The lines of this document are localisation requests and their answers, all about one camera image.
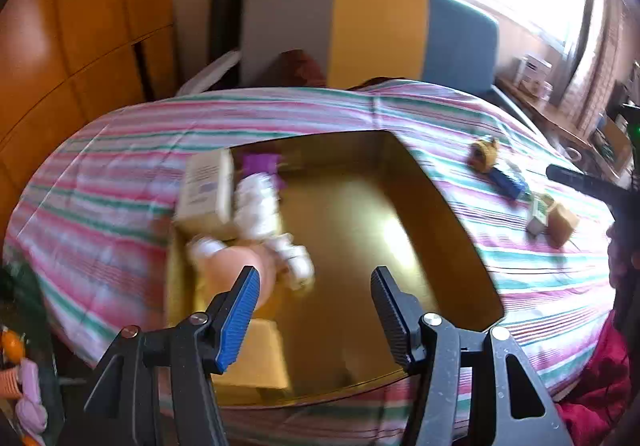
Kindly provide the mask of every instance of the person's hand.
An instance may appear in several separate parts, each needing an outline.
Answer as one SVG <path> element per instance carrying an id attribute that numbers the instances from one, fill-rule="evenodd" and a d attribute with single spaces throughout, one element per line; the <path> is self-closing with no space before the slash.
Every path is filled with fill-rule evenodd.
<path id="1" fill-rule="evenodd" d="M 617 289 L 620 282 L 628 272 L 628 264 L 631 262 L 631 266 L 640 270 L 640 251 L 634 251 L 629 259 L 625 256 L 620 242 L 616 238 L 616 224 L 614 223 L 609 229 L 607 229 L 607 236 L 611 239 L 607 254 L 609 254 L 609 285 L 614 289 Z"/>

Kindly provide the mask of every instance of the striped tablecloth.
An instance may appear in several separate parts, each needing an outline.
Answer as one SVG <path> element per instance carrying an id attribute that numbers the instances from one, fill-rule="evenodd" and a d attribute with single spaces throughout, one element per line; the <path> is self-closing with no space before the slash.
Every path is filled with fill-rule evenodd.
<path id="1" fill-rule="evenodd" d="M 395 80 L 360 92 L 309 88 L 230 90 L 170 98 L 107 114 L 63 143 L 27 185 L 2 259 L 39 277 L 55 331 L 89 363 L 118 330 L 163 322 L 170 219 L 190 155 L 263 139 L 388 129 L 411 148 L 449 201 L 490 271 L 510 329 L 546 386 L 558 391 L 589 359 L 612 307 L 606 206 L 549 183 L 569 165 L 545 140 L 481 99 Z M 465 163 L 480 136 L 500 140 L 537 187 L 580 216 L 563 249 L 524 231 L 527 206 L 508 203 Z M 280 410 L 228 410 L 230 434 L 269 444 L 397 443 L 411 382 L 341 401 Z M 468 416 L 463 375 L 458 426 Z"/>

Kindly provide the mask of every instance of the red cloth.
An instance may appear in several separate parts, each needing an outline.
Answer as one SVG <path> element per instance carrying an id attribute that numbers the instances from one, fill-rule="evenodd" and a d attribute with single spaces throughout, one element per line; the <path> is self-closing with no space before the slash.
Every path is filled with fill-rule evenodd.
<path id="1" fill-rule="evenodd" d="M 599 445 L 630 400 L 626 344 L 613 327 L 613 316 L 611 311 L 580 382 L 556 404 L 575 446 Z"/>

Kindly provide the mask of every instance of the open box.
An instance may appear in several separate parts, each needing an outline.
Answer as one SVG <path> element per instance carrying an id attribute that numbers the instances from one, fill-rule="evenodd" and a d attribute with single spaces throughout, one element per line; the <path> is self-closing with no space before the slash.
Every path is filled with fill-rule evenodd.
<path id="1" fill-rule="evenodd" d="M 391 132 L 290 137 L 237 146 L 231 153 L 236 182 L 242 155 L 282 156 L 283 229 L 295 244 L 306 246 L 316 277 L 302 292 L 279 281 L 254 313 L 264 328 L 257 330 L 258 322 L 250 326 L 237 363 L 225 379 L 214 379 L 220 404 L 335 399 L 404 376 L 371 301 L 370 275 L 379 265 L 386 265 L 425 311 L 457 327 L 482 331 L 504 316 L 467 233 Z M 209 302 L 194 296 L 195 273 L 184 244 L 174 231 L 167 263 L 168 325 Z M 268 381 L 255 381 L 262 374 Z"/>

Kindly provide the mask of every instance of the metal screw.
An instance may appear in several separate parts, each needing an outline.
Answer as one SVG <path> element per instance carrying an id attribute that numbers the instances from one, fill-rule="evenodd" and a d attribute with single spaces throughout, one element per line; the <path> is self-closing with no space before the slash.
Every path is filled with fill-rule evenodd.
<path id="1" fill-rule="evenodd" d="M 204 312 L 194 312 L 191 316 L 189 316 L 189 323 L 191 325 L 195 325 L 196 327 L 199 325 L 204 325 L 209 321 L 209 316 L 207 316 Z"/>
<path id="2" fill-rule="evenodd" d="M 436 313 L 427 312 L 427 314 L 425 314 L 422 317 L 422 321 L 424 321 L 427 325 L 430 325 L 431 327 L 437 327 L 442 323 L 442 318 L 438 316 Z"/>
<path id="3" fill-rule="evenodd" d="M 127 340 L 130 340 L 131 338 L 135 338 L 139 332 L 140 327 L 136 325 L 127 325 L 120 331 L 120 336 Z"/>
<path id="4" fill-rule="evenodd" d="M 509 336 L 511 336 L 509 331 L 504 327 L 494 327 L 491 329 L 491 335 L 499 341 L 506 341 L 509 339 Z"/>

